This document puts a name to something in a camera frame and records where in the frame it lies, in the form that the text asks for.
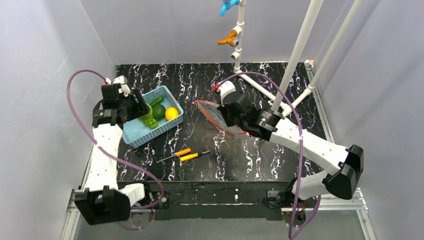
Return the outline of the green grape bunch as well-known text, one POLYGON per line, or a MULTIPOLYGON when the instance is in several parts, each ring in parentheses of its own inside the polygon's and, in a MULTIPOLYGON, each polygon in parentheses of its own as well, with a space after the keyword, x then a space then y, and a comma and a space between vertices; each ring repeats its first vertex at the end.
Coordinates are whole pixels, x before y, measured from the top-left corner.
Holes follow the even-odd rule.
POLYGON ((147 106, 149 108, 149 113, 140 116, 138 119, 142 121, 145 127, 149 127, 153 130, 158 127, 158 122, 153 118, 153 108, 149 104, 147 106))

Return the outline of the green avocado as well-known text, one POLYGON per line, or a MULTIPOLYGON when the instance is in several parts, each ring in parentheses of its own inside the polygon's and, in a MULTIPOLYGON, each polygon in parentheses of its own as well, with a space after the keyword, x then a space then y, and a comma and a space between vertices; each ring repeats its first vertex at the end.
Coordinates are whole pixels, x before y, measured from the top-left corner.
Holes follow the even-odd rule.
POLYGON ((152 108, 152 116, 156 121, 160 121, 165 118, 166 108, 162 104, 158 104, 152 108))

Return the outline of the clear zip top bag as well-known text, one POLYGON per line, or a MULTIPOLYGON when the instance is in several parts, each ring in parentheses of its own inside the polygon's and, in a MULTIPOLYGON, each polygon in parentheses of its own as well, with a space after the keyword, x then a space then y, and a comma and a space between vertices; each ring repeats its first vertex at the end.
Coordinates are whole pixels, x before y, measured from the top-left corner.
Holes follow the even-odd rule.
POLYGON ((250 135, 246 131, 243 131, 238 126, 227 126, 223 115, 218 110, 218 107, 220 107, 219 104, 201 99, 196 99, 195 103, 197 104, 198 109, 208 119, 208 121, 213 124, 218 130, 228 135, 237 136, 239 138, 250 137, 250 135))

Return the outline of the yellow lemon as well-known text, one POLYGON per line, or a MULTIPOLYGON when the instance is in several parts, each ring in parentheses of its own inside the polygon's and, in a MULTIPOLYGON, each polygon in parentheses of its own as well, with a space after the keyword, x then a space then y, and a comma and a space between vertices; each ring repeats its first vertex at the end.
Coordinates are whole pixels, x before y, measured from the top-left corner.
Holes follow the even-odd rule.
POLYGON ((177 118, 179 115, 180 115, 180 112, 176 107, 169 107, 166 109, 164 116, 167 121, 171 121, 177 118))

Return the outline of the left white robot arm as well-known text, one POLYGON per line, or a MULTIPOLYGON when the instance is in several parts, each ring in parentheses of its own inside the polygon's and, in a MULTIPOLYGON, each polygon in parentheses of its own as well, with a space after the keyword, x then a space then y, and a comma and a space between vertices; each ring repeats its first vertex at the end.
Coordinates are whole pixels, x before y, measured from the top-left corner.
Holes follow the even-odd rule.
POLYGON ((89 225, 126 221, 131 208, 145 199, 143 183, 119 188, 117 182, 118 148, 122 126, 149 112, 140 93, 126 83, 101 86, 102 99, 92 113, 93 146, 89 173, 83 190, 75 194, 75 205, 89 225))

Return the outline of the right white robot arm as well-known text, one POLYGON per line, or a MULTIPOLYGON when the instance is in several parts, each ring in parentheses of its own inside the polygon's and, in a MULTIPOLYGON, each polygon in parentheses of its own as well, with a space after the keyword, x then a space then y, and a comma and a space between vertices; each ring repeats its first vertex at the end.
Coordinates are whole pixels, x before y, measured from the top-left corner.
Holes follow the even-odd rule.
POLYGON ((286 188, 290 198, 298 195, 298 200, 305 201, 326 194, 343 200, 353 198, 364 171, 362 147, 338 145, 299 129, 280 112, 255 107, 241 91, 217 93, 220 96, 217 109, 228 128, 235 127, 249 136, 286 147, 323 168, 320 173, 292 180, 286 188))

